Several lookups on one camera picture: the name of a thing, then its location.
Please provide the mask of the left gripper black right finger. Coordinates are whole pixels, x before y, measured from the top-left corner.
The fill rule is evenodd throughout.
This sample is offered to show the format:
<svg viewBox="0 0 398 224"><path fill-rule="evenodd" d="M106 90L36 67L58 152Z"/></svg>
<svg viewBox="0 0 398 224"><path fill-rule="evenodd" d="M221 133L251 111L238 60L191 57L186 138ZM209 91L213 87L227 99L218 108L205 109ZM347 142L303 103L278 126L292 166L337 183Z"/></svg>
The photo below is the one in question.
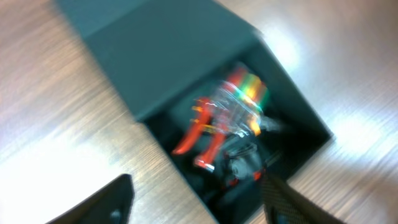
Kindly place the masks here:
<svg viewBox="0 0 398 224"><path fill-rule="evenodd" d="M273 174L264 174L261 193L270 224L343 224Z"/></svg>

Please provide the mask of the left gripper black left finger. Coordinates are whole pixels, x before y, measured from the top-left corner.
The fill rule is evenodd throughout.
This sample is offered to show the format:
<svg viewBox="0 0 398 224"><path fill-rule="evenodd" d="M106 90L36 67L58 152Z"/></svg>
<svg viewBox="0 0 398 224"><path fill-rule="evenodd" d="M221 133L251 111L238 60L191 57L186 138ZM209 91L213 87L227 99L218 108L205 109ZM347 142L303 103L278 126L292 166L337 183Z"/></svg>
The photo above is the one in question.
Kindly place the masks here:
<svg viewBox="0 0 398 224"><path fill-rule="evenodd" d="M134 201L129 174L121 174L69 211L50 221L52 224L127 224Z"/></svg>

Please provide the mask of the red handled pruning shears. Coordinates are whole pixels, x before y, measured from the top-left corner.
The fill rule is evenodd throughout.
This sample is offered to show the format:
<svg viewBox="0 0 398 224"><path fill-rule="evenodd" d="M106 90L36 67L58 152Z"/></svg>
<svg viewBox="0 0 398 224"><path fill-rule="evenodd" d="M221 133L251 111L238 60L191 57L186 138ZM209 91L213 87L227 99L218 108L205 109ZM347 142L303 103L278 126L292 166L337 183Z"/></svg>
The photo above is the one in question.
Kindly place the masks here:
<svg viewBox="0 0 398 224"><path fill-rule="evenodd" d="M206 128L211 126L212 139L208 147L194 158L193 164L208 172L214 172L215 165L213 162L220 152L228 132L227 115L229 112L227 109L217 105L215 100L207 97L199 98L194 108L197 112L197 117L177 146L172 150L172 154L178 156L189 152L203 136Z"/></svg>

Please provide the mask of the dark green box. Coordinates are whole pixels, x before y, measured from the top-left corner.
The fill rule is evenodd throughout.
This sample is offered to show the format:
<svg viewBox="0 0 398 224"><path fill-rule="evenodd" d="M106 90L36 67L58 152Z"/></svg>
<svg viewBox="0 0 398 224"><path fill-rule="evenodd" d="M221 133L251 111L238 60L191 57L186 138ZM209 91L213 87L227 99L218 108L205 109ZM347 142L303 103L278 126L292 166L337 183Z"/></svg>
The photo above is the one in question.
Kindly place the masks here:
<svg viewBox="0 0 398 224"><path fill-rule="evenodd" d="M287 182L330 138L257 30L214 1L61 0L57 6L220 223L244 223L264 209L264 174ZM227 133L215 171L208 172L193 160L208 147L211 126L186 154L172 150L197 117L197 100L212 100L237 65L268 89L261 134Z"/></svg>

